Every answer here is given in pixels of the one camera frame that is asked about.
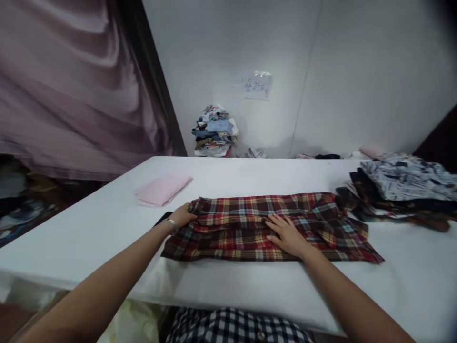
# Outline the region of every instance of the pink fabric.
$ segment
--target pink fabric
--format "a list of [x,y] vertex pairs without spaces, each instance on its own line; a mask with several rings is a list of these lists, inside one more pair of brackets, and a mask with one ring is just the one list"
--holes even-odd
[[188,175],[166,175],[136,190],[135,195],[140,205],[160,207],[172,201],[191,181]]
[[0,153],[110,181],[172,152],[111,3],[0,1]]
[[379,145],[364,145],[360,147],[360,151],[368,157],[376,160],[380,160],[382,155],[387,152],[383,147]]

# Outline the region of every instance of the forearm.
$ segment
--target forearm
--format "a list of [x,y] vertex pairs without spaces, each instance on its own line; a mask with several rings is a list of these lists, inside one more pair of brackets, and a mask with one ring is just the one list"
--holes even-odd
[[170,225],[160,223],[99,267],[33,326],[23,342],[41,342],[52,333],[95,342],[144,273]]
[[414,342],[322,253],[311,250],[302,260],[310,278],[352,342]]

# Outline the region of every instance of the right hand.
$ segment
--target right hand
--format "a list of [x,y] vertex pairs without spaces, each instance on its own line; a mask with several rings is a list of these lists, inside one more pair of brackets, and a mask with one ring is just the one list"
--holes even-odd
[[305,237],[298,232],[289,217],[284,217],[284,220],[275,213],[269,215],[268,218],[271,222],[265,222],[265,224],[276,232],[279,238],[276,236],[267,236],[267,239],[280,249],[302,260],[309,258],[310,254],[320,253],[318,249],[309,244]]

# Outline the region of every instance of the white wall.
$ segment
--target white wall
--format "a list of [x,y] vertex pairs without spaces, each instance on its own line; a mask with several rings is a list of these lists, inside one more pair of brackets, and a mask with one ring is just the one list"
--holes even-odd
[[291,156],[413,152],[457,103],[457,52],[424,0],[325,0]]
[[[189,156],[212,101],[237,120],[239,152],[413,151],[457,100],[456,58],[424,1],[143,0]],[[238,94],[254,70],[273,75],[269,101]]]
[[[319,0],[143,0],[186,150],[213,95],[241,130],[240,150],[287,157],[297,121]],[[246,72],[269,71],[269,101],[234,92]]]

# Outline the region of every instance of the shirt button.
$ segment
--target shirt button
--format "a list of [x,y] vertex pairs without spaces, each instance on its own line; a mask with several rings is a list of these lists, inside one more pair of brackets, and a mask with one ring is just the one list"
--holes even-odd
[[262,331],[257,333],[257,338],[259,341],[263,341],[265,339],[265,334]]

